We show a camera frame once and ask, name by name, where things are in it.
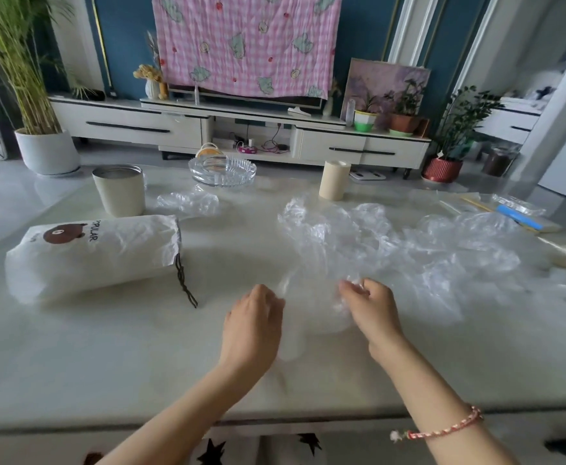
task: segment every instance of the brown plant pot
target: brown plant pot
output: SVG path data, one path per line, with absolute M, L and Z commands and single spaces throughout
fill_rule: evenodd
M 391 114 L 390 129 L 405 134 L 411 134 L 419 126 L 421 118 L 416 116 L 404 116 L 401 114 Z
M 436 157 L 425 163 L 421 176 L 436 183 L 452 183 L 460 175 L 461 169 L 461 161 L 446 161 Z

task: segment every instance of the forearm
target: forearm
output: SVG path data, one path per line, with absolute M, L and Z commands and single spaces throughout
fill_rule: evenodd
M 446 429 L 470 415 L 470 407 L 410 343 L 402 340 L 379 351 L 378 362 L 391 377 L 420 431 Z M 482 423 L 428 439 L 427 445 L 438 465 L 517 464 Z
M 217 367 L 186 394 L 116 447 L 101 465 L 175 465 L 186 459 L 248 389 Z

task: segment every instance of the star pattern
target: star pattern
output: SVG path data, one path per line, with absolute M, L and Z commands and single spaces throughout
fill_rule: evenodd
M 322 450 L 320 446 L 320 441 L 315 434 L 298 434 L 300 437 L 300 442 L 307 444 L 311 448 L 311 454 L 315 457 L 315 449 L 318 448 Z
M 225 450 L 225 442 L 221 442 L 217 446 L 214 445 L 212 439 L 207 440 L 207 449 L 203 455 L 197 457 L 203 465 L 222 465 L 220 459 L 222 458 Z

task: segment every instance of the hand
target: hand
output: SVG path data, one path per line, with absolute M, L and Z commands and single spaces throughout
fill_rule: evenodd
M 225 317 L 219 366 L 228 369 L 250 390 L 274 362 L 281 339 L 285 300 L 256 285 Z
M 391 289 L 380 282 L 364 279 L 360 285 L 339 282 L 341 297 L 369 341 L 369 353 L 381 363 L 385 350 L 406 342 Z

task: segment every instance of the brown bear face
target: brown bear face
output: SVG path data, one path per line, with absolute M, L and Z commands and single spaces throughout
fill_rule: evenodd
M 58 225 L 44 233 L 44 241 L 54 245 L 70 243 L 76 238 L 82 238 L 85 236 L 85 233 L 83 233 L 83 227 L 86 225 L 86 223 L 68 223 L 65 225 Z

